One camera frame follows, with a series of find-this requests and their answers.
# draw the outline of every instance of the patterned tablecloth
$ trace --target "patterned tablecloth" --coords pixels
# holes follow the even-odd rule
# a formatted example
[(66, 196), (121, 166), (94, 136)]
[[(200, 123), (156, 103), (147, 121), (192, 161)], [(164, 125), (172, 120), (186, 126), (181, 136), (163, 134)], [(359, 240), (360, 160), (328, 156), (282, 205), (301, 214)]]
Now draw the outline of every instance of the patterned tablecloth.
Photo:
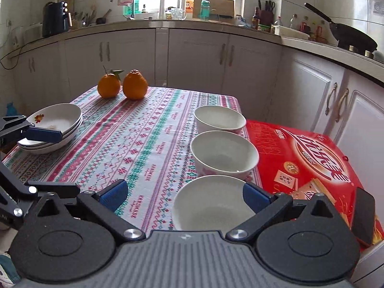
[[(34, 156), (14, 148), (3, 163), (22, 181), (74, 182), (99, 191), (125, 179), (127, 200), (116, 214), (148, 233), (172, 229), (177, 191), (196, 178), (189, 145), (197, 134), (194, 110), (203, 105), (239, 109), (234, 97), (150, 87), (141, 101), (120, 92), (102, 99), (96, 87), (73, 101), (84, 121), (64, 148)], [(260, 183), (254, 170), (249, 180)]]

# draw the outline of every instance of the white plate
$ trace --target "white plate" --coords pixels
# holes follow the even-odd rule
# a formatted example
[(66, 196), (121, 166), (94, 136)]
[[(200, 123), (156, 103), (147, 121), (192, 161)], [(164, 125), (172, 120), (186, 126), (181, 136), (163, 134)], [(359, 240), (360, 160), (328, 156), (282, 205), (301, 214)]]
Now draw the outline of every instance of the white plate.
[(239, 133), (246, 124), (241, 113), (223, 106), (201, 106), (194, 115), (198, 133), (215, 130)]
[(255, 213), (243, 200), (245, 182), (224, 175), (208, 175), (187, 183), (172, 209), (176, 230), (213, 231), (223, 235)]
[[(39, 128), (60, 130), (66, 134), (72, 130), (81, 118), (81, 109), (74, 104), (56, 104), (48, 106), (30, 115), (27, 120)], [(26, 138), (18, 141), (22, 146), (39, 146), (45, 142), (30, 141)]]
[(68, 135), (68, 137), (66, 137), (66, 139), (62, 140), (60, 143), (56, 143), (56, 144), (53, 144), (51, 146), (40, 148), (40, 149), (22, 148), (22, 150), (25, 152), (28, 152), (30, 154), (34, 154), (34, 155), (48, 154), (50, 152), (54, 152), (55, 150), (58, 150), (58, 149), (64, 147), (65, 145), (67, 145), (75, 137), (76, 132), (77, 132), (77, 129), (74, 130), (74, 132), (72, 134)]
[(191, 152), (199, 177), (219, 174), (245, 180), (259, 162), (259, 152), (251, 142), (226, 131), (197, 135), (191, 142)]
[[(76, 124), (76, 126), (70, 130), (66, 135), (63, 135), (63, 140), (66, 139), (68, 136), (70, 136), (75, 130), (78, 129), (78, 127), (80, 127), (80, 125), (83, 123), (83, 118), (81, 117), (80, 118), (80, 121)], [(54, 145), (55, 143), (43, 143), (43, 145), (40, 145), (40, 146), (33, 146), (33, 147), (30, 147), (30, 146), (22, 146), (20, 144), (18, 144), (18, 146), (21, 148), (21, 149), (26, 149), (26, 150), (36, 150), (36, 149), (41, 149), (41, 148), (45, 148), (45, 147), (49, 147), (49, 146), (52, 146)]]

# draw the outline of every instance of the orange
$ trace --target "orange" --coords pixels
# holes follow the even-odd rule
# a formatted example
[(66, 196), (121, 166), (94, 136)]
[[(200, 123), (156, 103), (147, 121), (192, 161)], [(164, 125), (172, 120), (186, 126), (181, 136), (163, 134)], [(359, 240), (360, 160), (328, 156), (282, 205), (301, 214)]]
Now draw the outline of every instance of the orange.
[(148, 83), (138, 70), (132, 70), (124, 78), (122, 91), (129, 99), (143, 99), (148, 90)]
[(119, 73), (111, 70), (111, 73), (105, 74), (97, 85), (97, 91), (104, 99), (115, 97), (120, 92), (120, 78)]

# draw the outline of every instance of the faucet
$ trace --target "faucet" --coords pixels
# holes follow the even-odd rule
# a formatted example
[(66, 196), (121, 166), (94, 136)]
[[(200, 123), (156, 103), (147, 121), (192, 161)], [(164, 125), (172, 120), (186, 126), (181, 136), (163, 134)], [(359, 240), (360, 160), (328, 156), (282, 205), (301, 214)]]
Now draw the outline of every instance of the faucet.
[(131, 6), (131, 18), (135, 18), (135, 0), (132, 0), (132, 6)]

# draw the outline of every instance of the frying pan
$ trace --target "frying pan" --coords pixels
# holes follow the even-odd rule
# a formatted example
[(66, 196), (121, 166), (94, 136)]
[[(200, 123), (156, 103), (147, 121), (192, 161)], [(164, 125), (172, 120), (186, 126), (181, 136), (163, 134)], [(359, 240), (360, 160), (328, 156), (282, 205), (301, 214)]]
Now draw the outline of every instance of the frying pan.
[(365, 51), (373, 52), (377, 50), (378, 44), (369, 35), (351, 26), (334, 23), (327, 15), (309, 3), (304, 5), (330, 23), (331, 32), (335, 39), (339, 41), (338, 47), (349, 50), (349, 46), (352, 45), (358, 49), (358, 53), (361, 55), (364, 55)]

